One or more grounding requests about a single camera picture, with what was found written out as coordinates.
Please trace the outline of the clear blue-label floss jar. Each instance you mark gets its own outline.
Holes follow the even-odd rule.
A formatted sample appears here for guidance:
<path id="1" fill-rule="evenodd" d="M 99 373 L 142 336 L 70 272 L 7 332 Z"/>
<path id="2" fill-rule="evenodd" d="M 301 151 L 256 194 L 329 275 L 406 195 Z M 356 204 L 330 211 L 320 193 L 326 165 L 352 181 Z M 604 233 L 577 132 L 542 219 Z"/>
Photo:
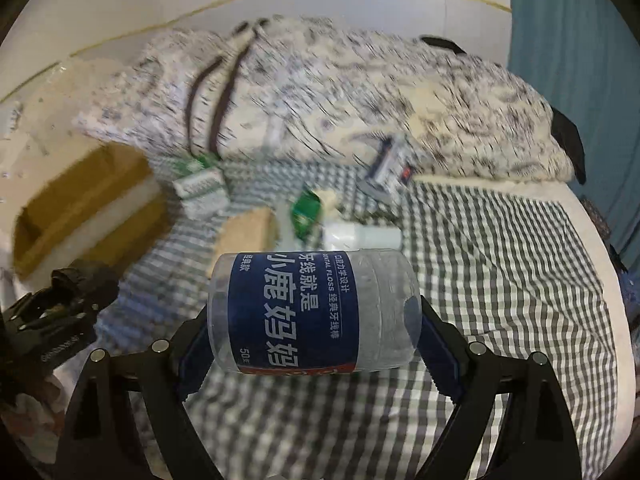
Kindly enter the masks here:
<path id="1" fill-rule="evenodd" d="M 215 263 L 207 301 L 215 363 L 247 375 L 404 366 L 421 333 L 416 274 L 398 250 L 237 252 Z"/>

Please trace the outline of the tan paper box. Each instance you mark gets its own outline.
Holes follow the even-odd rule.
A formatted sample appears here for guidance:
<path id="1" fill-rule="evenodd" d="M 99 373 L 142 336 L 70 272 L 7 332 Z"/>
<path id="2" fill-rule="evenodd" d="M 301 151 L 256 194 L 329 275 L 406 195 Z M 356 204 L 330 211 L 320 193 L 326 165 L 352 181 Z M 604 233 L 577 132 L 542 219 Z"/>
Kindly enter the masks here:
<path id="1" fill-rule="evenodd" d="M 229 218 L 217 235 L 207 276 L 212 276 L 215 264 L 222 255 L 232 252 L 268 252 L 276 246 L 278 235 L 276 215 L 269 207 L 254 208 Z"/>

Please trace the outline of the white plastic bottle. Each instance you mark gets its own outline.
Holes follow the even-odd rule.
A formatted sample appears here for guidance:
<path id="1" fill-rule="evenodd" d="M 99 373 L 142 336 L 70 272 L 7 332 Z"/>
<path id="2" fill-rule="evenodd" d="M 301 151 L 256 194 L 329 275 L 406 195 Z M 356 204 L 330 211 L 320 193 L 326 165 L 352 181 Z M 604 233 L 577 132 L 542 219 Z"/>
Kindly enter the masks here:
<path id="1" fill-rule="evenodd" d="M 355 222 L 329 222 L 323 227 L 322 247 L 329 252 L 359 249 L 399 250 L 401 229 L 397 226 L 364 226 Z"/>

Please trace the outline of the brown cardboard box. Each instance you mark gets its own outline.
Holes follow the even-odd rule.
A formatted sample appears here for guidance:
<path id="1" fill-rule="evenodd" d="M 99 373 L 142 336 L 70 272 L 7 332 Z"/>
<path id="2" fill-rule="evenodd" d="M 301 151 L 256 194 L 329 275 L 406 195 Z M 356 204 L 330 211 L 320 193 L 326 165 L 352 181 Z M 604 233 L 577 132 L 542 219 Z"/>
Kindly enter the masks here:
<path id="1" fill-rule="evenodd" d="M 28 290 L 77 259 L 123 274 L 169 227 L 166 198 L 145 154 L 102 144 L 49 180 L 17 214 L 11 269 Z"/>

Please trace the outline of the green checked cloth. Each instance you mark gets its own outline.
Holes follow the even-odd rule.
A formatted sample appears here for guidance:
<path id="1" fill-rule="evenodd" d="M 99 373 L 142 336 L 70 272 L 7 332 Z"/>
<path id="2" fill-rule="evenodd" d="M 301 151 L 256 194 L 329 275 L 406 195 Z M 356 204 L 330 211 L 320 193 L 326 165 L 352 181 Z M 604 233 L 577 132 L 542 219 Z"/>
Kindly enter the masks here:
<path id="1" fill-rule="evenodd" d="M 500 356 L 540 350 L 570 408 L 582 474 L 608 466 L 617 404 L 616 351 L 603 287 L 557 202 L 412 182 L 385 208 L 358 190 L 354 167 L 225 162 L 232 214 L 333 190 L 347 217 L 398 220 L 422 294 L 469 340 Z M 325 378 L 212 370 L 186 404 L 230 479 L 410 479 L 442 433 L 451 403 L 420 361 Z"/>

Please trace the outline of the green white medicine box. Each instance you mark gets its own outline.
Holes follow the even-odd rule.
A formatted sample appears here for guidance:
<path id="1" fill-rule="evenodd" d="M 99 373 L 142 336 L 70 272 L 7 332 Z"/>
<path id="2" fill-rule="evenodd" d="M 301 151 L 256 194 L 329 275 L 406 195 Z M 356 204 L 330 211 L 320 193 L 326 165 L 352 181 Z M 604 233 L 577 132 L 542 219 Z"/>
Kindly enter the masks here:
<path id="1" fill-rule="evenodd" d="M 186 218 L 206 220 L 230 205 L 228 185 L 218 160 L 209 155 L 180 158 L 172 187 Z"/>

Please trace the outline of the white mattress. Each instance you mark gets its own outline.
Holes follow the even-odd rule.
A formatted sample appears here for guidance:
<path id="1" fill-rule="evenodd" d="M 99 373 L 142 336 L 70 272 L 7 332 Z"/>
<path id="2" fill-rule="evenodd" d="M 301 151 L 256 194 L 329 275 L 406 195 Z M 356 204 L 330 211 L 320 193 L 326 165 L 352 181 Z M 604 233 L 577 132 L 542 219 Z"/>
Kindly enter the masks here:
<path id="1" fill-rule="evenodd" d="M 564 182 L 512 182 L 491 181 L 477 178 L 452 178 L 422 176 L 414 179 L 420 183 L 439 185 L 466 186 L 467 188 L 484 188 L 530 198 L 543 202 L 557 202 L 562 205 L 573 228 L 580 237 L 588 252 L 594 270 L 603 287 L 603 298 L 608 307 L 608 318 L 613 333 L 616 351 L 617 404 L 615 425 L 608 450 L 608 461 L 612 462 L 625 445 L 631 434 L 634 420 L 634 404 L 636 404 L 636 372 L 632 355 L 631 338 L 627 324 L 620 283 L 611 262 L 608 250 L 602 242 L 594 224 L 591 222 L 578 197 Z"/>

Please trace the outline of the black garment behind duvet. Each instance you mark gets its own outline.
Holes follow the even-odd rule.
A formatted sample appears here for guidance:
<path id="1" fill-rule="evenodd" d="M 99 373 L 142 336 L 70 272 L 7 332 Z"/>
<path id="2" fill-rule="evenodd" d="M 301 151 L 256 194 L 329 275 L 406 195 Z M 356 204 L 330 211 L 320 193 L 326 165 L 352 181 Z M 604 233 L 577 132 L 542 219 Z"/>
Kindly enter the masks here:
<path id="1" fill-rule="evenodd" d="M 552 107 L 551 134 L 572 162 L 575 179 L 580 185 L 584 185 L 587 176 L 582 138 L 574 122 L 554 107 Z"/>

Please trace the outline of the floral folded duvet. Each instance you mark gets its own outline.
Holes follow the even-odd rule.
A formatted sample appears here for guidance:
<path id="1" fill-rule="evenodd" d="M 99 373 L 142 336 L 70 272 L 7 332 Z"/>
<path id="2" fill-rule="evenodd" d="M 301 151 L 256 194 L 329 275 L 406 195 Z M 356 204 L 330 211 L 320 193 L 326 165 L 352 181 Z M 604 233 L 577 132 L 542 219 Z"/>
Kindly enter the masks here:
<path id="1" fill-rule="evenodd" d="M 417 39 L 273 16 L 170 28 L 91 92 L 89 136 L 151 154 L 367 166 L 404 141 L 420 174 L 569 181 L 552 107 L 504 67 Z"/>

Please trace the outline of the teal curtain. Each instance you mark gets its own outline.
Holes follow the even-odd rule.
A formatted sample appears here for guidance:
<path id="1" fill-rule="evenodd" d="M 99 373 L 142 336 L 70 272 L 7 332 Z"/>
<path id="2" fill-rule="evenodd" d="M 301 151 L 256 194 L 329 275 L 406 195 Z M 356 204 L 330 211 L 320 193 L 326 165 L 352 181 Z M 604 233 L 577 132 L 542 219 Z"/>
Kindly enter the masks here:
<path id="1" fill-rule="evenodd" d="M 510 71 L 577 126 L 580 188 L 639 267 L 639 44 L 611 0 L 511 0 Z"/>

